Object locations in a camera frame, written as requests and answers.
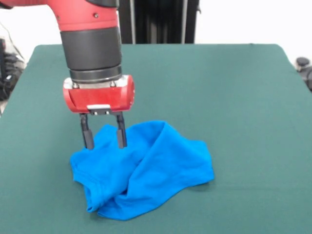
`white wall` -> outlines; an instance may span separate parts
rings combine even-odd
[[[200,0],[196,43],[276,43],[312,60],[311,0]]]
[[[310,0],[200,0],[200,6],[196,43],[277,43],[291,62],[298,56],[312,59]],[[61,43],[47,6],[0,10],[0,21],[26,59],[38,44]]]

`screw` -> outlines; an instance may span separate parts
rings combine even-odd
[[[116,87],[115,81],[111,81],[110,86],[111,86],[111,87]]]
[[[73,88],[74,89],[78,89],[79,88],[79,85],[77,83],[73,83]]]

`blue cloth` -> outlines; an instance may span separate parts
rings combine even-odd
[[[163,121],[126,130],[118,148],[116,127],[105,125],[95,148],[71,157],[74,181],[84,186],[87,211],[128,220],[156,209],[173,195],[214,178],[206,144],[187,140]]]

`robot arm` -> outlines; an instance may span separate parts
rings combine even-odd
[[[60,29],[70,78],[63,84],[68,108],[80,114],[86,148],[93,149],[87,115],[116,116],[119,147],[127,146],[122,112],[134,101],[132,76],[121,70],[118,0],[0,0],[8,8],[48,5]]]

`green tablecloth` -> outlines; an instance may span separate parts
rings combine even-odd
[[[83,146],[60,45],[39,46],[0,119],[1,234],[310,234],[312,96],[276,45],[125,45],[127,126],[163,119],[204,140],[215,180],[127,222],[86,212]],[[113,117],[91,117],[96,132]]]

